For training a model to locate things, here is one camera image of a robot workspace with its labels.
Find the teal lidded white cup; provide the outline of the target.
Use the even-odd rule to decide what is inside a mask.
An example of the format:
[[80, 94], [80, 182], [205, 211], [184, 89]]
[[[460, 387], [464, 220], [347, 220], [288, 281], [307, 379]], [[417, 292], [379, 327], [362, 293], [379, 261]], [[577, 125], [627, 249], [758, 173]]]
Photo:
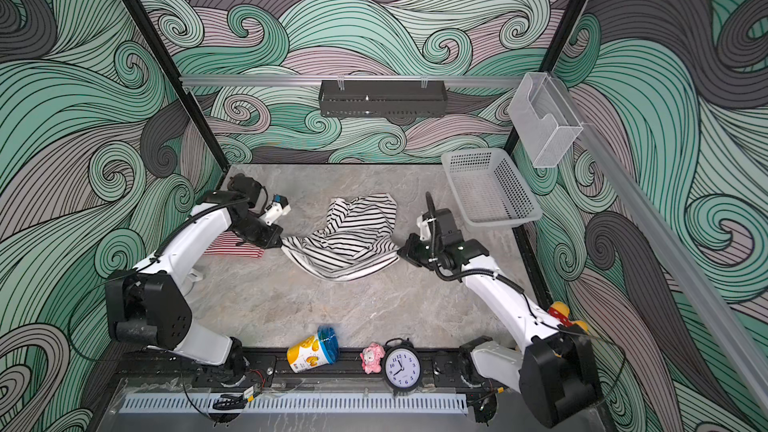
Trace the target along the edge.
[[193, 291], [194, 286], [198, 282], [202, 281], [203, 279], [204, 279], [204, 275], [201, 272], [199, 272], [199, 271], [197, 271], [195, 269], [192, 269], [186, 275], [186, 277], [184, 278], [184, 281], [182, 283], [182, 287], [181, 287], [182, 295], [183, 296], [189, 295]]

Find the black metal wall shelf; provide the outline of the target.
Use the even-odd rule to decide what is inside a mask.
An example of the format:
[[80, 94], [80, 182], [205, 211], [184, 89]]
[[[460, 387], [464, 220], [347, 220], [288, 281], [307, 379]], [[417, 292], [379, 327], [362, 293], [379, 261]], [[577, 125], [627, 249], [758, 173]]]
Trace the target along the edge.
[[325, 80], [318, 101], [333, 118], [439, 117], [448, 108], [445, 84], [427, 80]]

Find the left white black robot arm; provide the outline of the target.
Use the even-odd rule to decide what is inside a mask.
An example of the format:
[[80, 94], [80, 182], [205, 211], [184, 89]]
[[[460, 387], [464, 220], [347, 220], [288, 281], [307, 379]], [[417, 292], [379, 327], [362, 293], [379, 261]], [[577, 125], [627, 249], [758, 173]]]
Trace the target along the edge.
[[229, 386], [240, 382], [248, 369], [241, 341], [211, 331], [193, 316], [187, 296], [198, 279], [194, 266], [225, 232], [261, 249], [280, 247], [277, 221], [289, 211], [287, 197], [269, 194], [243, 174], [231, 177], [226, 189], [207, 193], [155, 251], [110, 275], [104, 286], [110, 338], [208, 366]]

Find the grey plastic laundry basket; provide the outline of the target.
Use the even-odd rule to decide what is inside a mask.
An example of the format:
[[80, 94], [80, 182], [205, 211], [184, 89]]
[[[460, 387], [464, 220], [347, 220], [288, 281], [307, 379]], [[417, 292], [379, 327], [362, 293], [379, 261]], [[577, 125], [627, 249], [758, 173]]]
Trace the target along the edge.
[[518, 227], [543, 212], [510, 156], [499, 148], [447, 152], [441, 163], [464, 221], [473, 227]]

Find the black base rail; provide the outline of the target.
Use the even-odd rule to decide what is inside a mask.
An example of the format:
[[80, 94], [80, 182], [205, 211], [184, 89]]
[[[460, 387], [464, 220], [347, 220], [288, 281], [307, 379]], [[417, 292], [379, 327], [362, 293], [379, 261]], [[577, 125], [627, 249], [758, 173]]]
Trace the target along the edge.
[[[505, 382], [482, 377], [472, 365], [469, 351], [465, 348], [418, 348], [416, 353], [422, 365], [422, 387], [451, 388], [458, 391], [513, 388]], [[245, 348], [244, 357], [248, 361], [248, 368], [240, 382], [228, 378], [219, 367], [200, 365], [170, 353], [151, 350], [124, 355], [117, 366], [116, 375], [131, 379], [183, 378], [194, 388], [214, 390], [243, 389], [254, 384], [287, 390], [315, 384], [384, 383], [380, 374], [367, 374], [363, 371], [359, 351], [354, 348], [342, 348], [334, 364], [306, 372], [294, 372], [288, 365], [286, 354], [285, 349], [279, 348]]]

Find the black white zebra tank top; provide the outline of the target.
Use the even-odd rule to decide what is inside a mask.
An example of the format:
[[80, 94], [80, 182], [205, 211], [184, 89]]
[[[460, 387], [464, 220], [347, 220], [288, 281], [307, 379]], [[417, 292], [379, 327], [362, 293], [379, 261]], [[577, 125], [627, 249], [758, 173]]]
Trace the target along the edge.
[[386, 193], [335, 198], [325, 225], [304, 237], [284, 237], [282, 252], [307, 274], [328, 282], [351, 282], [399, 260], [393, 240], [397, 203]]

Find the clear plastic wall bin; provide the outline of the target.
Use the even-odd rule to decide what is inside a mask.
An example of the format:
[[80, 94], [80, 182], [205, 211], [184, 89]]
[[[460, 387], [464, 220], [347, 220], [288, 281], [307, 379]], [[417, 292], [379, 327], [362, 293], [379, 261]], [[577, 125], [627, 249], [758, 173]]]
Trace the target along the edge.
[[520, 81], [508, 115], [537, 169], [555, 168], [583, 130], [577, 106], [559, 78], [529, 72]]

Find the red white striped tank top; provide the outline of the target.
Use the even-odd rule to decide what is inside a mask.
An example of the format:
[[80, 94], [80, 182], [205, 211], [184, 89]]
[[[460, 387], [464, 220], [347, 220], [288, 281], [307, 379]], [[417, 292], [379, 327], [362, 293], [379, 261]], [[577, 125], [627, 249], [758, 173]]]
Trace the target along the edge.
[[239, 238], [233, 232], [220, 234], [205, 250], [204, 256], [226, 256], [260, 259], [264, 250]]

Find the yellow blue snack cup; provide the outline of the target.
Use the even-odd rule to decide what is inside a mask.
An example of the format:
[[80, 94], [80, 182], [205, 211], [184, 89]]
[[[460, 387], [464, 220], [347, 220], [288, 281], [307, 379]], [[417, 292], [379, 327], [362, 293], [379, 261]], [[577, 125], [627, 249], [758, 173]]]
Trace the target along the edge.
[[325, 365], [333, 365], [339, 357], [336, 332], [331, 326], [319, 326], [317, 331], [291, 346], [286, 353], [294, 373], [305, 372]]

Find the aluminium back wall rail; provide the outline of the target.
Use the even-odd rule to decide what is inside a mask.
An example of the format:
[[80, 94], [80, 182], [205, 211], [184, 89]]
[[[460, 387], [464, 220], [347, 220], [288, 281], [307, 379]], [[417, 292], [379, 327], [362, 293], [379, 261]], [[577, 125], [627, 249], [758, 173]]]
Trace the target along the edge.
[[516, 87], [522, 76], [403, 76], [403, 75], [279, 75], [279, 74], [190, 74], [179, 80], [186, 87], [319, 87], [323, 81], [408, 81], [428, 84], [442, 81], [447, 88], [507, 89]]

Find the pink plush toy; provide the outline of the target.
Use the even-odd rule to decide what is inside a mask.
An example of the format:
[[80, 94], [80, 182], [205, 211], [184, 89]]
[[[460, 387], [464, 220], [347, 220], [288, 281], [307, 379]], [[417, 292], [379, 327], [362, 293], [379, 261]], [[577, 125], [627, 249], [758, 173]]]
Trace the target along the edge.
[[385, 355], [384, 347], [379, 343], [372, 342], [365, 347], [359, 354], [364, 373], [379, 374], [382, 371], [382, 360]]

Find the yellow plush toy red shirt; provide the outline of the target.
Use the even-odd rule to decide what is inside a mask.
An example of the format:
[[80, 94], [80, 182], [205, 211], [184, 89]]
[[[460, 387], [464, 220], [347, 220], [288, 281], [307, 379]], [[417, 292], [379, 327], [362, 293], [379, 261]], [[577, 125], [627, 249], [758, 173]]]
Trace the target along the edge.
[[570, 317], [571, 309], [564, 302], [561, 302], [561, 301], [553, 302], [549, 306], [547, 312], [552, 317], [557, 319], [563, 326], [570, 327], [570, 326], [576, 325], [580, 328], [581, 331], [585, 333], [589, 332], [589, 326], [585, 321], [572, 319]]

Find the aluminium wall rail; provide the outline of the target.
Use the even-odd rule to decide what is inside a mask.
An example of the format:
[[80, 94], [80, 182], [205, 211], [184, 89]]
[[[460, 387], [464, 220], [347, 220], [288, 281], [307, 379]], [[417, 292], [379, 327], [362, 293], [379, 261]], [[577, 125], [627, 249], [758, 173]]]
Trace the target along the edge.
[[442, 81], [447, 88], [507, 89], [516, 87], [522, 76], [403, 76], [403, 75], [279, 75], [279, 74], [190, 74], [179, 80], [186, 87], [319, 87], [323, 81], [408, 81], [428, 84]]
[[566, 102], [583, 131], [579, 134], [604, 177], [609, 181], [627, 212], [648, 240], [661, 265], [670, 273], [715, 343], [746, 386], [762, 412], [767, 411], [767, 358], [734, 310], [710, 283], [695, 257], [664, 220], [637, 183], [639, 160], [635, 158], [629, 134], [618, 113], [605, 99], [588, 92], [588, 100], [574, 98], [572, 90], [554, 77], [559, 95]]

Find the black alarm clock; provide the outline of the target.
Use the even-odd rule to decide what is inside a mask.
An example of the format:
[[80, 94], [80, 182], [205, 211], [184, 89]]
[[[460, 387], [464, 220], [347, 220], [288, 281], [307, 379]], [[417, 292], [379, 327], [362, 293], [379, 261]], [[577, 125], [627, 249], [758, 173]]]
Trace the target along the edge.
[[383, 377], [395, 397], [415, 392], [421, 385], [424, 367], [412, 344], [405, 338], [393, 338], [384, 344]]

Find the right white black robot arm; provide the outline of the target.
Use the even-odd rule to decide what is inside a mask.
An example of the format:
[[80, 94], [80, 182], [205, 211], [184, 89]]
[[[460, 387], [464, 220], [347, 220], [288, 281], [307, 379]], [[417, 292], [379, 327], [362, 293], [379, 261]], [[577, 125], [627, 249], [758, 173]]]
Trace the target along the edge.
[[530, 299], [478, 240], [467, 240], [452, 212], [425, 196], [427, 210], [417, 220], [398, 255], [444, 282], [474, 292], [504, 325], [515, 343], [503, 347], [484, 339], [469, 351], [470, 369], [482, 379], [509, 387], [537, 421], [552, 428], [603, 396], [591, 336], [564, 323]]

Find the aluminium right wall rail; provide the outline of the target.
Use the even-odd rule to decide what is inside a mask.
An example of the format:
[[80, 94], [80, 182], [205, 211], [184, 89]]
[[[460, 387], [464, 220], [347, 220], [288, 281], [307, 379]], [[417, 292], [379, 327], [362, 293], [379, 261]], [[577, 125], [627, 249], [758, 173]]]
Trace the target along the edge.
[[604, 177], [609, 181], [627, 212], [648, 240], [661, 265], [670, 273], [715, 343], [746, 386], [762, 412], [767, 411], [767, 358], [734, 310], [710, 283], [695, 257], [664, 220], [637, 183], [639, 160], [635, 158], [629, 134], [618, 113], [605, 99], [588, 92], [588, 100], [574, 98], [572, 90], [554, 77], [559, 95], [566, 102], [583, 131], [579, 134]]

